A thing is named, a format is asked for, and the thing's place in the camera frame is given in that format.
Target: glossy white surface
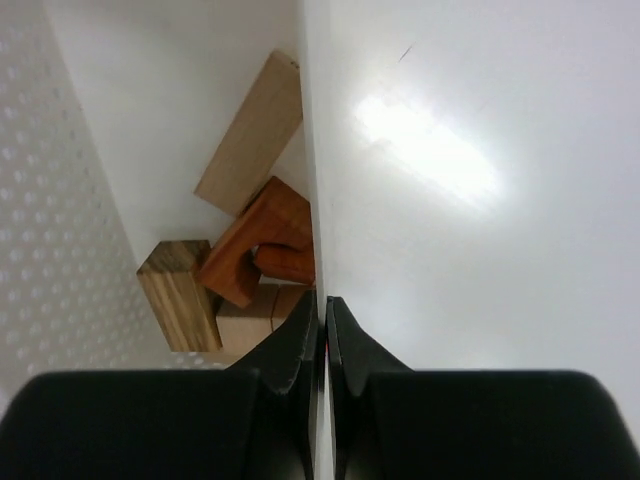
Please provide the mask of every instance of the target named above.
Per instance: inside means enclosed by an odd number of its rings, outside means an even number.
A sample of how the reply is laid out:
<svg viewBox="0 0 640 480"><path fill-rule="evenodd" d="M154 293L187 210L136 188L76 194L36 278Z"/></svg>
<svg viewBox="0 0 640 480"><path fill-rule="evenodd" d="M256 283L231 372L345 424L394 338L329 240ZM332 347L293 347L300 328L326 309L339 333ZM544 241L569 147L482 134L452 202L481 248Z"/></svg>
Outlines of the glossy white surface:
<svg viewBox="0 0 640 480"><path fill-rule="evenodd" d="M327 293L412 367L589 372L640 439L640 5L303 4Z"/></svg>
<svg viewBox="0 0 640 480"><path fill-rule="evenodd" d="M269 52L297 56L295 0L44 0L136 262L232 219L192 194ZM304 133L273 174L307 195Z"/></svg>

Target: dotted white surface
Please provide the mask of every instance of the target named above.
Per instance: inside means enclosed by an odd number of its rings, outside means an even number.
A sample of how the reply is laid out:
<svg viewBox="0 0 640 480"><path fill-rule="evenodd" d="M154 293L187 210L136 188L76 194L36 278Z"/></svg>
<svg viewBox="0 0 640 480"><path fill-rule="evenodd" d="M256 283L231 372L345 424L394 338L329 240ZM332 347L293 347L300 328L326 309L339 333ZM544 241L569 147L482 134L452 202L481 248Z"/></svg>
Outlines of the dotted white surface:
<svg viewBox="0 0 640 480"><path fill-rule="evenodd" d="M45 371L216 367L162 337L41 3L0 11L0 415Z"/></svg>

